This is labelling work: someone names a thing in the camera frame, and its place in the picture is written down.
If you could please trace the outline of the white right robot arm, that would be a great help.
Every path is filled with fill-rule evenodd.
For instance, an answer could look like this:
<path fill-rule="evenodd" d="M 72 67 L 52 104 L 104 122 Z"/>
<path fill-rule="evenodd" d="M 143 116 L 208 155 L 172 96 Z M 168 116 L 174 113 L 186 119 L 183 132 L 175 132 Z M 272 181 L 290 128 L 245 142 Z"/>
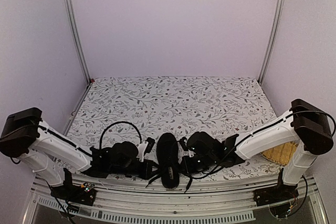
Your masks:
<path fill-rule="evenodd" d="M 181 146 L 188 151 L 180 164 L 182 174 L 191 177 L 208 168 L 208 175 L 244 163 L 253 156 L 289 142 L 298 147 L 283 168 L 280 183 L 271 190 L 276 201 L 291 194 L 301 176 L 319 155 L 329 152 L 334 145 L 334 118 L 310 103 L 296 99 L 291 108 L 275 120 L 246 133 L 237 133 L 219 141 L 206 132 L 195 132 L 182 138 Z"/>

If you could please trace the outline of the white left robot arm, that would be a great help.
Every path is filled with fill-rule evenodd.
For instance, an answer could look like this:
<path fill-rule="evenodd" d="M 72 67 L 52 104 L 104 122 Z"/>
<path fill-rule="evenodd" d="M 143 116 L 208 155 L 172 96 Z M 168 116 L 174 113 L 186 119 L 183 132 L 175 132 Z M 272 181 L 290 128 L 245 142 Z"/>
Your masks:
<path fill-rule="evenodd" d="M 159 173 L 159 166 L 145 159 L 155 143 L 149 138 L 139 145 L 124 141 L 112 147 L 85 147 L 60 134 L 41 118 L 42 111 L 30 108 L 7 117 L 1 133 L 1 153 L 26 163 L 67 200 L 78 195 L 78 188 L 57 170 L 58 158 L 76 171 L 94 178 L 125 174 L 149 180 Z"/>

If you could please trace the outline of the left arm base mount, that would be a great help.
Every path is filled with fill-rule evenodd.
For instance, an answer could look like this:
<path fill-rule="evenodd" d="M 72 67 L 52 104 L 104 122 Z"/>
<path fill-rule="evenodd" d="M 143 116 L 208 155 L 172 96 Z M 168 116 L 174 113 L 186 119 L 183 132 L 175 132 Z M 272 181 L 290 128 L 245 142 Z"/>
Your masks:
<path fill-rule="evenodd" d="M 72 173 L 66 168 L 63 170 L 65 179 L 61 186 L 51 187 L 51 196 L 62 199 L 66 203 L 74 202 L 86 206 L 93 206 L 97 194 L 95 184 L 84 182 L 81 185 L 74 185 L 72 182 Z"/>

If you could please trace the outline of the black shoelace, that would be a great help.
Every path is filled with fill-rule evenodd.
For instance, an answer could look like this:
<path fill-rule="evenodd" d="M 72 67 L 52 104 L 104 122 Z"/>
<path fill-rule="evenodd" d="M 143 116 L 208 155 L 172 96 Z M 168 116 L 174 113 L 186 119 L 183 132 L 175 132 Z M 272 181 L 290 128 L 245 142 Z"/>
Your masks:
<path fill-rule="evenodd" d="M 174 190 L 180 184 L 180 166 L 177 163 L 159 166 L 156 174 L 148 181 L 146 187 L 157 179 L 161 180 L 162 186 L 167 190 Z"/>

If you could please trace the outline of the black canvas sneaker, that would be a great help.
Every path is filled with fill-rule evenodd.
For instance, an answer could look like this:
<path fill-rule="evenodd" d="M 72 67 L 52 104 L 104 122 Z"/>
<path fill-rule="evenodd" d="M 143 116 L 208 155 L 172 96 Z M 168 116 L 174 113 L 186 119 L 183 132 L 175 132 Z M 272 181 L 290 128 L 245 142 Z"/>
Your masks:
<path fill-rule="evenodd" d="M 156 146 L 156 157 L 160 167 L 161 183 L 166 189 L 175 189 L 180 183 L 178 152 L 175 136 L 172 133 L 161 135 Z"/>

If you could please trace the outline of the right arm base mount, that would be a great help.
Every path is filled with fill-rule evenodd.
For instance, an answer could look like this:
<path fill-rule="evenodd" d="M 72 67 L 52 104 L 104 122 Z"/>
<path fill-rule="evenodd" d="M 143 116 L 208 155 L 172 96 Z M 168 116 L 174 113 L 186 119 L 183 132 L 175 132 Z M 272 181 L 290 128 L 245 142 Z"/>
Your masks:
<path fill-rule="evenodd" d="M 298 184 L 285 185 L 282 179 L 284 169 L 280 170 L 278 175 L 277 184 L 270 187 L 256 189 L 253 191 L 253 200 L 257 206 L 269 205 L 284 200 L 294 199 L 298 197 L 297 191 Z"/>

